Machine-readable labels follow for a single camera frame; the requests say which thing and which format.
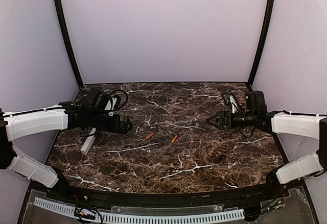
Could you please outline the white remote control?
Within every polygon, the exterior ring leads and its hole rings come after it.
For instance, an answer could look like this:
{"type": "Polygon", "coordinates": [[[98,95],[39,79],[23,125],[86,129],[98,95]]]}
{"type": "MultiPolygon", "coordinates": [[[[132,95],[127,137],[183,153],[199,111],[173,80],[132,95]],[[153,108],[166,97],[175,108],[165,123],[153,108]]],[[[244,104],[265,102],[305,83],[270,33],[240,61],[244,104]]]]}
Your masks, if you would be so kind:
{"type": "Polygon", "coordinates": [[[97,132],[97,130],[95,128],[92,128],[88,135],[83,136],[83,138],[85,138],[85,140],[84,140],[84,144],[82,145],[82,147],[80,149],[82,154],[87,155],[87,153],[89,152],[92,144],[94,143],[94,141],[96,139],[96,132],[97,132]]]}

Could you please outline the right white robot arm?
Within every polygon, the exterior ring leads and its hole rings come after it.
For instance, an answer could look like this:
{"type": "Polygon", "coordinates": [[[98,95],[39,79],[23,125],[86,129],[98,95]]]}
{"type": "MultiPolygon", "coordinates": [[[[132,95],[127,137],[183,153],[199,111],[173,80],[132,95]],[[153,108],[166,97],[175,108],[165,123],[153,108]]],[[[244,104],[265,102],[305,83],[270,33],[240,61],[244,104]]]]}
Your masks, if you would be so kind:
{"type": "Polygon", "coordinates": [[[286,185],[294,180],[326,172],[326,116],[287,111],[218,112],[206,120],[217,129],[253,127],[278,136],[289,162],[274,170],[271,183],[286,185]]]}

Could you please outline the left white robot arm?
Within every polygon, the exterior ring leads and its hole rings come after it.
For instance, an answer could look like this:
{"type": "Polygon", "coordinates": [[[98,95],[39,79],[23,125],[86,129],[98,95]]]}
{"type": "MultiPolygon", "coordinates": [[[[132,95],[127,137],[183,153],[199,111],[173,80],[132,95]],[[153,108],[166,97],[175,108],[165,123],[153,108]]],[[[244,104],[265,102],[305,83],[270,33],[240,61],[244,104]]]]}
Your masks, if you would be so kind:
{"type": "Polygon", "coordinates": [[[133,125],[128,116],[115,114],[113,109],[101,110],[72,102],[23,112],[1,112],[1,169],[14,171],[47,188],[62,184],[65,177],[59,171],[26,155],[13,141],[47,131],[89,127],[125,135],[133,125]]]}

